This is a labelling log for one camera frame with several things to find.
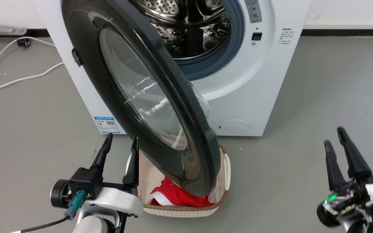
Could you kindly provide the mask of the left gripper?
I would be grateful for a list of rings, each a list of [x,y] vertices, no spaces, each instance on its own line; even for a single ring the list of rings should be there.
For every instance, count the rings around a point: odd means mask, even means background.
[[[134,190],[139,185],[139,138],[133,138],[131,155],[122,184],[104,183],[102,170],[112,145],[109,133],[89,169],[79,168],[68,180],[58,180],[52,187],[50,202],[53,207],[67,209],[74,197],[85,194],[78,201],[82,216],[134,216],[143,213],[143,204]]]

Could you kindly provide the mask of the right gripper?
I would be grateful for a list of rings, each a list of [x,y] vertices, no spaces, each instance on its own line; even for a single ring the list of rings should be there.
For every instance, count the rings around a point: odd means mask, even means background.
[[[372,171],[347,131],[343,127],[337,127],[336,131],[348,162],[348,177],[355,179],[344,179],[333,145],[325,140],[330,194],[318,204],[317,218],[324,226],[341,227],[345,233],[373,233]]]

